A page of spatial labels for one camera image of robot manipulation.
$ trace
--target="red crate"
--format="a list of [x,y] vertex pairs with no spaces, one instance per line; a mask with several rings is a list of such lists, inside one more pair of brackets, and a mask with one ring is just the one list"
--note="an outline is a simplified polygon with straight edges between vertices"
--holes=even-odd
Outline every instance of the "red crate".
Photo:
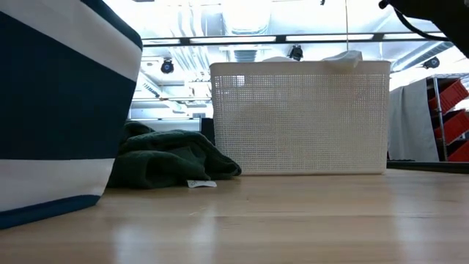
[[469,140],[457,140],[448,146],[448,161],[469,161]]
[[[441,111],[444,114],[469,96],[469,92],[459,79],[443,79],[442,81],[438,81],[438,89],[440,91]],[[435,110],[438,104],[435,96],[435,88],[432,84],[428,86],[427,95],[431,110]]]
[[[466,131],[469,131],[469,116],[465,110],[451,111],[443,117],[446,144],[453,142]],[[432,118],[435,137],[441,139],[438,117]]]

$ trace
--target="perforated basket wall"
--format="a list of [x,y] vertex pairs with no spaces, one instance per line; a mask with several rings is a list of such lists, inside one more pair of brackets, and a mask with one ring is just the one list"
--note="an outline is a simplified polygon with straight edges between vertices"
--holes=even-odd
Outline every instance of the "perforated basket wall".
[[249,175],[383,173],[389,62],[210,67],[216,147]]

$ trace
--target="dark green cloth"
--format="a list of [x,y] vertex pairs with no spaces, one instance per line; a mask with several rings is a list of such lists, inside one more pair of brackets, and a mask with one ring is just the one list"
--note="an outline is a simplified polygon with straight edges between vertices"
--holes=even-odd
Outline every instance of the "dark green cloth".
[[128,121],[119,146],[110,188],[163,188],[186,180],[227,180],[241,168],[205,136],[192,131],[154,132]]

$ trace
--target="wooden tabletop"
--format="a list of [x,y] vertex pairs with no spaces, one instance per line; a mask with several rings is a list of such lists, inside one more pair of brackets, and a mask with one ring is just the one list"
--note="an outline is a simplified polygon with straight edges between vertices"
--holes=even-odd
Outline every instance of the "wooden tabletop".
[[468,264],[469,175],[109,190],[93,208],[0,231],[0,263]]

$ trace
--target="white label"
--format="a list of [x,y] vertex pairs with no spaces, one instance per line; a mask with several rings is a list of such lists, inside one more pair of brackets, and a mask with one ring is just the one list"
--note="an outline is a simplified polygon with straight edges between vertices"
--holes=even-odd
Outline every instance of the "white label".
[[201,186],[216,187],[217,183],[212,180],[188,180],[188,186],[189,188],[195,188],[195,187],[201,187]]

